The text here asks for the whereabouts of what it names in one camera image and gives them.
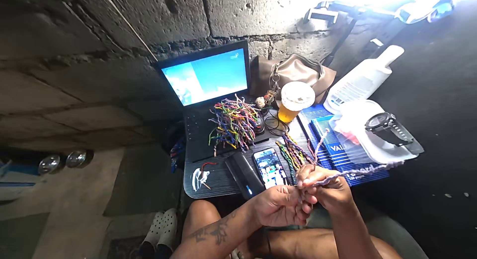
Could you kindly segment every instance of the laptop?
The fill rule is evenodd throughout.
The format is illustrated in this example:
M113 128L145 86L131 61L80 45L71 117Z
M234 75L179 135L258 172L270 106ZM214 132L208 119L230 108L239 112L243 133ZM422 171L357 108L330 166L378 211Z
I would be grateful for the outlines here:
M210 109L219 101L235 100L235 94L245 97L248 103L255 98L248 97L250 68L248 42L238 41L219 47L194 52L167 61L159 61L153 67L166 79L171 92L177 95L177 102L183 107L186 126L186 157L191 162L212 157L215 140L215 123L209 121L216 116ZM256 135L255 143L268 140L270 133ZM217 146L217 155L233 148L222 144Z

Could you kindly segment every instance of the cinder block wall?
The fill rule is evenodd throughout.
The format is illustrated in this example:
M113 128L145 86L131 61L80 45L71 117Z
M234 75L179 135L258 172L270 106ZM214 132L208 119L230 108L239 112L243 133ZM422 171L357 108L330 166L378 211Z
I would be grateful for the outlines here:
M302 22L322 0L113 1L160 60L248 39L251 59L296 52L319 61L343 32L342 25ZM0 27L2 146L146 143L157 140L147 123L182 115L152 57L105 0L0 0ZM378 27L358 23L337 63Z

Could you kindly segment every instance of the colorful yarn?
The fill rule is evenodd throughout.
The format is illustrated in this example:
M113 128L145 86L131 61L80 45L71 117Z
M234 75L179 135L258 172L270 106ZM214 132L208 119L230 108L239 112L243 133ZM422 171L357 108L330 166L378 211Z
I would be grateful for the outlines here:
M254 104L246 104L244 98L239 99L235 95L236 101L223 99L215 104L215 119L209 121L217 124L216 136L212 136L214 130L209 134L209 145L212 139L215 139L214 156L217 155L217 145L219 143L229 144L234 149L240 147L242 152L248 150L248 144L253 144L255 140L254 128L257 127L259 114L258 109L253 108Z
M309 164L312 164L314 166L316 166L317 164L320 165L319 161L318 161L318 148L319 148L319 146L321 146L321 144L323 143L323 140L326 138L326 135L329 132L330 132L330 130L327 129L326 132L323 134L323 136L321 136L321 140L319 141L318 145L316 146L316 149L315 149L314 152L312 150L310 140L308 140L308 150L310 151L310 153L312 154L313 157L310 157L303 149L301 149L301 147L298 146L296 141L293 140L290 137L290 135L287 134L287 133L284 133L282 135L282 138L285 141L285 144L282 145L279 142L276 142L276 144L280 147L281 153L282 153L283 157L287 160L288 164L293 165L293 167L290 166L290 169L293 168L296 172L296 171L300 170L300 168L303 165L306 165L306 162L304 161L303 158L305 158L307 160L307 162L309 162ZM344 177L344 176L349 175L349 174L368 175L368 174L373 174L373 173L376 173L376 172L379 172L379 171L382 171L382 170L389 170L391 168L397 167L397 166L402 165L402 164L404 164L404 161L394 162L394 163L390 163L390 164L386 164L386 165L380 165L376 168L373 167L372 165L370 165L370 167L367 168L367 169L343 171L343 172L337 173L333 176L330 176L323 181L316 182L313 186L327 185L328 183L330 183L331 180L336 179L338 177Z

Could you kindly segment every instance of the white plastic bottle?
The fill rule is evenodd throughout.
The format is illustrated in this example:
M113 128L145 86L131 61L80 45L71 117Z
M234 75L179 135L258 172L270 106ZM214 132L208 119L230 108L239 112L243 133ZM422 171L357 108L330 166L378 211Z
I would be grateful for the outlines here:
M403 53L403 48L391 45L378 58L362 61L331 87L323 106L338 114L342 103L369 98L393 72L389 64Z

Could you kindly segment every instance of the tattoo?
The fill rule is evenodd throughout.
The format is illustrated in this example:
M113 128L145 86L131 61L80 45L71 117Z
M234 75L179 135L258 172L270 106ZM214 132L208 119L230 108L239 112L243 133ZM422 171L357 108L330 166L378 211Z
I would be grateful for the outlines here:
M196 243L204 241L207 239L208 235L215 237L215 244L220 245L221 243L226 241L227 232L225 229L227 228L227 223L229 222L230 218L235 218L237 216L237 210L234 210L231 214L225 216L224 218L218 220L214 224L206 225L203 228L200 228L196 232L191 234L191 237L196 239ZM214 227L215 229L208 232L209 228Z
M227 228L227 223L229 221L229 216L225 216L223 219L218 220L214 226L216 229L211 231L210 234L215 236L215 244L220 245L222 242L226 241L227 232L225 232L225 228Z
M237 216L237 210L234 210L231 214L230 217L235 218Z
M201 242L202 240L206 240L205 236L208 235L208 233L206 232L207 227L208 225L192 233L191 236L196 238L196 243Z

